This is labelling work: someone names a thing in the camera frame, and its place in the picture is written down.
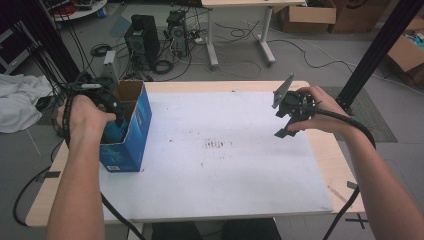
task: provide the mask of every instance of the floor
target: floor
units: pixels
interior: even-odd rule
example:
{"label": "floor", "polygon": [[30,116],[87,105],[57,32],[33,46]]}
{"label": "floor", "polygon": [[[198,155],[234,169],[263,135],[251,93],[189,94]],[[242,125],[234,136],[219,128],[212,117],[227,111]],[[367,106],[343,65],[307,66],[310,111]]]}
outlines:
{"label": "floor", "polygon": [[[104,19],[95,15],[87,16],[72,22],[75,31],[89,54],[92,46],[107,43],[111,46],[123,39],[111,37],[109,30],[115,24],[127,6],[112,4],[108,6],[109,16]],[[232,21],[219,22],[228,27],[244,28],[248,24],[243,18],[243,12],[237,11]],[[248,20],[253,27],[255,21]],[[253,33],[260,34],[262,22],[256,26]],[[279,26],[273,19],[268,40],[290,41],[306,51],[306,58],[310,64],[319,66],[334,59],[357,64],[371,41],[374,39],[378,27],[371,33],[355,35],[333,34],[293,34],[287,35],[278,31]],[[75,43],[65,27],[61,30],[65,44],[75,61],[81,65],[81,58]],[[344,64],[331,64],[322,68],[309,67],[304,60],[302,52],[287,42],[272,42],[270,48],[274,52],[277,63],[268,67],[264,63],[264,57],[255,43],[253,37],[224,43],[224,38],[232,39],[231,29],[214,26],[216,51],[221,63],[220,69],[211,72],[208,68],[207,52],[204,47],[196,46],[192,50],[192,65],[187,72],[175,79],[175,81],[237,81],[237,80],[281,80],[289,73],[296,73],[297,80],[307,80],[311,85],[321,86],[344,86],[350,77],[350,71]],[[121,72],[125,68],[125,51],[119,58]],[[95,58],[92,67],[96,73],[102,69],[102,59]],[[163,76],[151,75],[155,81],[173,78],[181,74],[187,65],[183,62],[176,64],[174,70]],[[383,76],[390,73],[390,68],[382,63],[376,70],[375,75]],[[37,69],[32,60],[24,62],[15,74],[39,76],[41,71]],[[378,143],[377,149],[396,176],[404,184],[418,205],[424,210],[424,161],[421,147],[424,147],[424,91],[406,87],[395,76],[387,80],[372,77],[365,89],[374,101],[378,110],[398,139],[396,143]],[[55,146],[61,141],[55,131],[49,125],[33,125],[26,130],[13,134],[0,133],[0,239],[44,239],[44,228],[28,228],[17,224],[12,216],[15,199],[25,184],[38,172],[50,165],[51,154]],[[349,160],[344,142],[339,145]],[[25,216],[35,198],[42,179],[37,179],[31,184],[18,206],[18,217]],[[368,223],[363,227],[359,222],[347,222],[346,218],[356,218],[356,214],[347,214],[335,228],[330,239],[374,239]],[[278,229],[283,239],[320,239],[330,225],[333,216],[291,216],[276,218]],[[205,239],[219,239],[219,232],[206,236],[209,233],[219,231],[219,222],[197,223]],[[107,239],[126,239],[127,229],[122,225],[108,225]]]}

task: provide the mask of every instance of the white tabletop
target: white tabletop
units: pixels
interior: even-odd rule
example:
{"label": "white tabletop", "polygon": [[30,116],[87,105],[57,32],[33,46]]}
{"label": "white tabletop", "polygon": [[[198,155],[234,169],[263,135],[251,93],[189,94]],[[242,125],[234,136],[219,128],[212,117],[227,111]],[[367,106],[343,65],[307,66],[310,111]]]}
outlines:
{"label": "white tabletop", "polygon": [[[103,194],[140,222],[330,213],[304,132],[280,139],[272,92],[149,94],[141,172],[100,169]],[[105,220],[115,217],[104,209]]]}
{"label": "white tabletop", "polygon": [[[282,81],[163,82],[163,83],[146,83],[146,85],[148,88],[148,94],[149,93],[178,93],[178,92],[180,93],[181,92],[211,93],[211,92],[231,92],[232,90],[253,91],[253,92],[257,92],[257,91],[272,92],[273,90],[277,89],[278,86],[281,85],[281,82]],[[302,86],[307,86],[307,83],[302,81],[295,81],[292,83],[291,89],[294,90]],[[267,116],[267,119],[276,120],[276,121],[281,120],[273,116],[269,116],[269,117]],[[337,213],[345,204],[346,199],[350,197],[353,191],[352,189],[349,189],[346,187],[346,181],[355,182],[355,179],[352,175],[352,172],[348,164],[346,163],[346,160],[337,144],[337,141],[335,140],[332,134],[328,134],[318,130],[308,130],[305,132],[311,144],[312,151],[314,153],[314,156],[316,158],[317,164],[320,169],[320,173],[322,174],[322,177],[324,178],[325,185],[327,187],[327,193],[330,195],[331,203],[334,208],[333,213]],[[66,147],[66,144],[63,144],[62,147],[59,149],[59,152],[55,158],[55,161],[50,171],[59,171],[59,172],[63,171],[66,164],[67,155],[68,155],[68,149]],[[148,168],[145,168],[146,165],[148,165],[147,163],[149,163],[149,161],[146,159],[143,160],[144,165],[142,165],[142,171],[144,168],[144,172],[147,173],[150,170]],[[204,162],[203,168],[205,167],[209,168],[211,167],[211,165],[209,166],[205,165],[205,162]],[[201,162],[198,162],[197,168],[199,170],[201,169]],[[51,206],[53,204],[53,200],[59,185],[59,181],[60,181],[60,176],[59,178],[45,179],[43,186],[41,187],[39,194],[37,195],[37,198],[35,199],[31,207],[31,210],[28,213],[28,216],[26,218],[26,223],[28,225],[46,226],[48,217],[50,214]],[[105,193],[105,195],[106,197],[111,198],[113,200],[113,196],[110,195],[110,193]],[[131,204],[132,204],[131,206],[133,205],[140,206],[138,205],[138,203],[141,200],[138,200],[138,201],[136,200],[134,199],[131,200]],[[352,205],[352,207],[348,209],[348,212],[353,212],[353,213],[364,212],[364,206],[360,196]]]}

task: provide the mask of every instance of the cardboard box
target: cardboard box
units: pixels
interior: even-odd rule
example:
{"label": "cardboard box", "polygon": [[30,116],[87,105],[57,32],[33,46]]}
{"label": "cardboard box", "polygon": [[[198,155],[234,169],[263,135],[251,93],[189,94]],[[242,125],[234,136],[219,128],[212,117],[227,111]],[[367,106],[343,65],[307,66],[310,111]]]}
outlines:
{"label": "cardboard box", "polygon": [[333,0],[337,7],[336,24],[331,33],[364,33],[371,31],[390,0]]}
{"label": "cardboard box", "polygon": [[100,145],[100,162],[109,172],[139,172],[152,118],[146,88],[142,81],[121,81],[114,94],[126,110],[128,131],[122,143]]}
{"label": "cardboard box", "polygon": [[[424,30],[424,19],[415,17],[405,33],[419,32]],[[406,84],[424,87],[424,50],[420,49],[412,40],[400,36],[387,54],[395,73],[401,77]]]}
{"label": "cardboard box", "polygon": [[325,7],[288,6],[280,11],[283,32],[324,33],[336,22],[336,6],[324,0]]}

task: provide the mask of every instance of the stand leg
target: stand leg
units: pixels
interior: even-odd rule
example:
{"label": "stand leg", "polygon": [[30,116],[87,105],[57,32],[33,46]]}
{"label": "stand leg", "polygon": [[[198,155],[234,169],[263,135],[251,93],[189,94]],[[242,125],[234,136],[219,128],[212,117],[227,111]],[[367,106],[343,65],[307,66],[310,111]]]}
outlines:
{"label": "stand leg", "polygon": [[271,52],[271,49],[269,49],[268,43],[266,42],[266,37],[268,35],[268,29],[269,29],[269,23],[271,21],[271,15],[272,15],[272,7],[267,7],[265,11],[264,28],[262,30],[262,35],[258,35],[260,39],[259,45],[261,46],[262,50],[265,53],[265,56],[268,60],[268,65],[271,65],[277,62],[275,60],[274,55]]}
{"label": "stand leg", "polygon": [[206,47],[209,53],[211,68],[218,67],[218,58],[216,57],[215,47],[212,41],[212,9],[208,9],[208,37],[206,38]]}

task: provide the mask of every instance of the electronic device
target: electronic device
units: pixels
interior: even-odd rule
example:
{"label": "electronic device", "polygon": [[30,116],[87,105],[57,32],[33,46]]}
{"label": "electronic device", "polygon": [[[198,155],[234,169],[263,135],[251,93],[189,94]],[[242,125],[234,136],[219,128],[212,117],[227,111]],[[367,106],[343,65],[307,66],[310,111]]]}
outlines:
{"label": "electronic device", "polygon": [[160,50],[155,18],[149,15],[131,16],[132,24],[125,33],[130,61],[139,70],[151,70]]}
{"label": "electronic device", "polygon": [[172,39],[171,51],[177,57],[188,56],[188,39],[187,27],[185,20],[186,12],[175,10],[169,12],[169,17],[166,19],[168,23],[168,34]]}
{"label": "electronic device", "polygon": [[103,62],[103,72],[102,77],[110,78],[112,79],[114,84],[118,84],[119,79],[119,73],[118,73],[118,66],[117,61],[115,61],[116,51],[107,51],[105,60]]}
{"label": "electronic device", "polygon": [[308,120],[314,115],[313,111],[310,111],[308,107],[314,106],[312,96],[302,92],[289,91],[290,85],[293,82],[294,74],[290,74],[290,77],[284,81],[284,83],[274,91],[274,103],[273,108],[277,108],[277,117],[283,118],[285,115],[289,115],[291,118],[286,126],[277,133],[275,136],[284,138],[289,135],[294,137],[298,131],[289,131],[287,128],[290,124],[295,122],[301,122]]}

